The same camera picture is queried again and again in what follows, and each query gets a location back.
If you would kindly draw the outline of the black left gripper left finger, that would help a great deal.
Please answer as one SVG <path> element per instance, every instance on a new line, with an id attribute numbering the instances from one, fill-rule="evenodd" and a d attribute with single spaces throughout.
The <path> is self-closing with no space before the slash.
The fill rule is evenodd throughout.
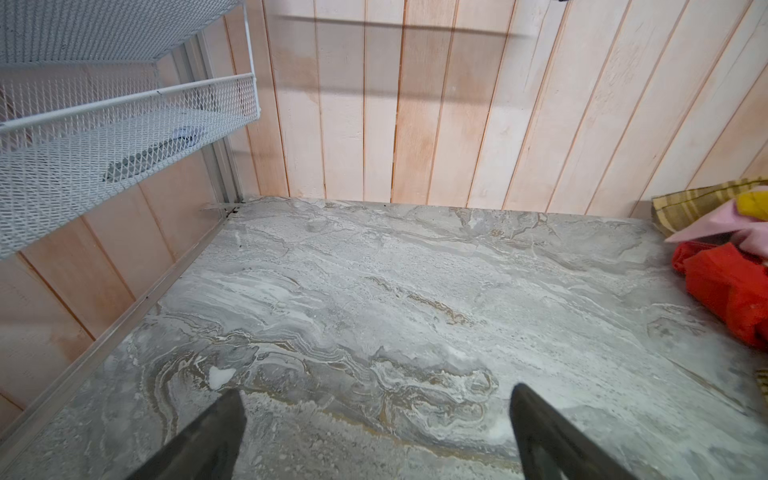
<path id="1" fill-rule="evenodd" d="M 246 425 L 240 393 L 228 389 L 129 477 L 231 479 Z"/>

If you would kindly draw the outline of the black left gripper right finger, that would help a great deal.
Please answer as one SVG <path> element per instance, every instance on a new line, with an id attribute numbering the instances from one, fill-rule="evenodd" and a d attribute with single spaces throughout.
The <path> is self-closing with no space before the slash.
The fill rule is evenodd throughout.
<path id="1" fill-rule="evenodd" d="M 527 479 L 634 477 L 524 383 L 512 390 L 509 417 Z"/>

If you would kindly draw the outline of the red cloth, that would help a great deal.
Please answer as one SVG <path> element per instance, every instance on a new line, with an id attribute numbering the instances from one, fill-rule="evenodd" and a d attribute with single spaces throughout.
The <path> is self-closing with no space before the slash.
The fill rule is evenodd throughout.
<path id="1" fill-rule="evenodd" d="M 767 349 L 767 267 L 731 243 L 679 244 L 674 270 L 686 291 L 718 317 L 742 343 Z"/>

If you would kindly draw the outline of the yellow plaid cloth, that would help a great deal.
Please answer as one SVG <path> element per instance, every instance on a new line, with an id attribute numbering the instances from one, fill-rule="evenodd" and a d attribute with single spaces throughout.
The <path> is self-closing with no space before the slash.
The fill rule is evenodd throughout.
<path id="1" fill-rule="evenodd" d="M 651 200 L 651 220 L 669 237 L 739 194 L 766 186 L 767 177 L 759 176 L 657 196 Z"/>

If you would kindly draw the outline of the pink cloth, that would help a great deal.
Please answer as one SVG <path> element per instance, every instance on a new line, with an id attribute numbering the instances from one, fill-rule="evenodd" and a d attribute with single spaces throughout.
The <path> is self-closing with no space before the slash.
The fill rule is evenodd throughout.
<path id="1" fill-rule="evenodd" d="M 755 189 L 767 190 L 767 187 L 756 187 L 753 190 Z M 669 236 L 666 242 L 681 243 L 729 234 L 729 241 L 740 250 L 767 262 L 767 222 L 740 215 L 735 199 L 727 201 L 689 227 Z"/>

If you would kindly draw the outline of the aluminium rail frame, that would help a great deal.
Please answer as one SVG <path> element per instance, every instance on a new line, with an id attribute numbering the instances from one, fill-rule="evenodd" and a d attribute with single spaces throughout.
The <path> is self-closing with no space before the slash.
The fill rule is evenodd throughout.
<path id="1" fill-rule="evenodd" d="M 1 463 L 8 466 L 221 229 L 241 199 L 218 141 L 1 264 Z"/>

